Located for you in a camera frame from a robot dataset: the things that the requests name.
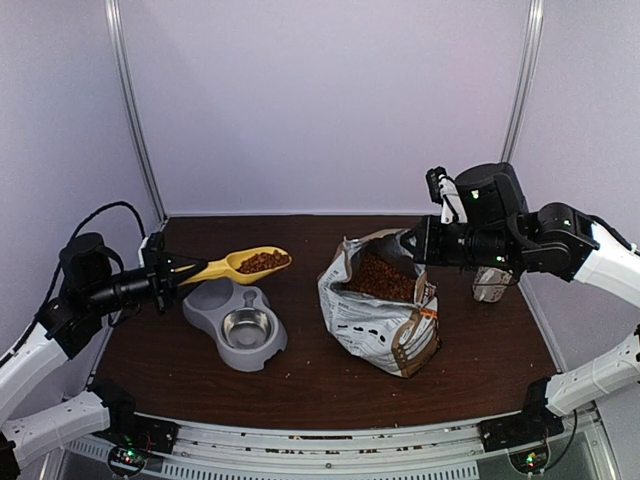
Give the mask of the steel bowl in feeder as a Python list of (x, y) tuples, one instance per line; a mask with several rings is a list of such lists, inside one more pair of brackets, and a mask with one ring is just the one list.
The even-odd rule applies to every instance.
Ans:
[(255, 308), (240, 308), (228, 313), (222, 320), (222, 338), (236, 350), (255, 350), (267, 343), (273, 325), (266, 312)]

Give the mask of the patterned mug yellow inside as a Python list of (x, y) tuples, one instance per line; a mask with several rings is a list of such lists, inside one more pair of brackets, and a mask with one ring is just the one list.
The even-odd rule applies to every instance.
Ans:
[(496, 303), (511, 284), (510, 272), (492, 267), (480, 267), (472, 283), (472, 292), (477, 302)]

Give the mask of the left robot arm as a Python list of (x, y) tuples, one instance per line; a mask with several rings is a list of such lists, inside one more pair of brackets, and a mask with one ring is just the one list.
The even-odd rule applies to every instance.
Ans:
[(33, 324), (1, 361), (1, 476), (16, 479), (33, 460), (91, 433), (105, 433), (132, 449), (144, 433), (135, 400), (117, 383), (99, 381), (72, 399), (17, 420), (11, 414), (50, 373), (74, 359), (101, 331), (107, 316), (152, 304), (172, 307), (181, 284), (204, 271), (203, 259), (173, 256), (164, 237), (151, 235), (144, 263), (127, 270), (101, 234), (69, 240), (59, 253), (63, 282), (57, 297), (37, 311)]

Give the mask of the grey double pet feeder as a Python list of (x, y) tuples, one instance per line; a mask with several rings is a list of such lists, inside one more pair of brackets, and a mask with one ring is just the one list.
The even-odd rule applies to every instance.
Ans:
[(257, 287), (228, 278), (205, 281), (182, 308), (186, 320), (214, 340), (222, 361), (236, 371), (261, 371), (287, 347), (285, 327)]

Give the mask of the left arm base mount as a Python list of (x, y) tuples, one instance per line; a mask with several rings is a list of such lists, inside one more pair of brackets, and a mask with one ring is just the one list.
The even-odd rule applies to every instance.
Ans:
[(179, 426), (169, 420), (135, 414), (126, 428), (110, 427), (102, 436), (111, 443), (145, 453), (171, 454)]

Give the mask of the right aluminium frame post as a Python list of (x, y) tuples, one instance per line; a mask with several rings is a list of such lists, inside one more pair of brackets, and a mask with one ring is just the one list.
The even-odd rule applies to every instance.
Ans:
[(538, 65), (543, 28), (544, 1), (531, 0), (528, 6), (516, 90), (500, 157), (502, 163), (511, 163), (515, 155)]

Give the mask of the aluminium frame post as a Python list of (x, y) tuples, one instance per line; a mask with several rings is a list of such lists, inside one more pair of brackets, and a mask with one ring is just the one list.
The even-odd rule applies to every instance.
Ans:
[(141, 170), (142, 181), (151, 201), (156, 220), (160, 225), (163, 225), (168, 220), (168, 215), (151, 165), (141, 117), (136, 102), (134, 83), (127, 55), (120, 2), (117, 0), (105, 0), (104, 8), (116, 70), (120, 82), (120, 89), (124, 101), (125, 116), (134, 153)]
[(538, 65), (543, 28), (544, 1), (531, 0), (528, 6), (516, 90), (500, 157), (502, 163), (511, 163), (515, 155)]

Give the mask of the yellow plastic scoop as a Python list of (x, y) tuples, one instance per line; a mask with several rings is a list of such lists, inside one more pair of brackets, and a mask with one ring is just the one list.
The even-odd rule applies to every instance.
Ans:
[(210, 261), (208, 266), (181, 284), (193, 284), (229, 278), (240, 285), (250, 285), (292, 263), (292, 256), (274, 246), (255, 247), (229, 253), (226, 257)]

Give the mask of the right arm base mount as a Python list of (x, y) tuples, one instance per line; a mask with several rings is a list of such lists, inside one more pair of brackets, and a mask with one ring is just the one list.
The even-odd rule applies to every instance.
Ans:
[(521, 445), (543, 442), (564, 432), (561, 417), (547, 410), (483, 420), (478, 425), (481, 442), (486, 453), (510, 449)]

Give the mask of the front aluminium rail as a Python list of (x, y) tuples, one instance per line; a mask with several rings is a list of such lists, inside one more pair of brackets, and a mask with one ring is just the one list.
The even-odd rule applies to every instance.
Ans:
[(140, 479), (616, 479), (599, 413), (586, 407), (564, 432), (488, 451), (477, 419), (381, 429), (277, 430), (180, 420), (169, 453)]

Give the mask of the dog food bag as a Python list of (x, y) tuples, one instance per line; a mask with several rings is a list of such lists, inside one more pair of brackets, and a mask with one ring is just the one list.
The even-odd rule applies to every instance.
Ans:
[[(386, 229), (343, 239), (317, 288), (325, 327), (344, 349), (388, 374), (410, 378), (436, 354), (441, 340), (437, 290), (428, 282), (426, 268), (414, 264), (401, 245), (405, 232)], [(407, 300), (347, 288), (363, 272), (367, 254), (379, 256), (409, 279)]]

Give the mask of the left aluminium frame post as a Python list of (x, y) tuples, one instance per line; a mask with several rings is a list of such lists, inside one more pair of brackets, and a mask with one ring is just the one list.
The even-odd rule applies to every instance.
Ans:
[(168, 220), (168, 215), (151, 165), (141, 117), (136, 102), (134, 83), (127, 55), (120, 2), (117, 0), (105, 0), (104, 8), (116, 70), (120, 82), (120, 89), (124, 101), (125, 116), (134, 153), (141, 170), (142, 181), (151, 201), (156, 220), (160, 225), (163, 225)]

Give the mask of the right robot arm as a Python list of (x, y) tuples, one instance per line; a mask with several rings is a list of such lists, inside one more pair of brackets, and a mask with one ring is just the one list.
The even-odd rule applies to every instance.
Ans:
[[(426, 174), (438, 215), (426, 215), (400, 237), (414, 263), (461, 269), (489, 267), (520, 278), (548, 273), (639, 303), (639, 250), (603, 219), (553, 202), (531, 212), (508, 163), (487, 163), (450, 177)], [(639, 379), (639, 334), (567, 373), (531, 384), (513, 419), (519, 440), (535, 440), (575, 408)]]

